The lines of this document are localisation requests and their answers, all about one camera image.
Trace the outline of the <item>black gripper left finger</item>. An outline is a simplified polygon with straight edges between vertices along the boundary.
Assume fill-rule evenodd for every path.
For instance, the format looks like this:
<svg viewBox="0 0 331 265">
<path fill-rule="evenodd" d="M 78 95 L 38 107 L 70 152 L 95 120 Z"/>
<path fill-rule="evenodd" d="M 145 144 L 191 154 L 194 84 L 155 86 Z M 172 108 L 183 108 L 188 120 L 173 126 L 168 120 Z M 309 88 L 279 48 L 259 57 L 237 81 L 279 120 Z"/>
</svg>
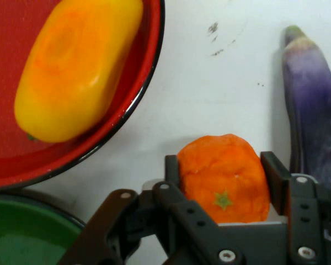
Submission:
<svg viewBox="0 0 331 265">
<path fill-rule="evenodd" d="M 165 161 L 165 180 L 150 190 L 111 192 L 59 263 L 126 264 L 155 235 L 166 264 L 245 264 L 243 251 L 177 187 L 176 156 Z"/>
</svg>

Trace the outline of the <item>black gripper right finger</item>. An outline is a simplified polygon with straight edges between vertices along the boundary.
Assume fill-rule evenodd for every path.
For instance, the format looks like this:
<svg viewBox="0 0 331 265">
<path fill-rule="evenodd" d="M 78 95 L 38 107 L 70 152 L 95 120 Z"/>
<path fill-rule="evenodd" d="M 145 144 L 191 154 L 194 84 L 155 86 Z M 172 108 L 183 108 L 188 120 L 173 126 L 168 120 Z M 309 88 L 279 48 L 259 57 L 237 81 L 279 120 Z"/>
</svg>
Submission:
<svg viewBox="0 0 331 265">
<path fill-rule="evenodd" d="M 276 212 L 287 217 L 288 264 L 331 264 L 331 188 L 290 173 L 271 151 L 260 161 Z"/>
</svg>

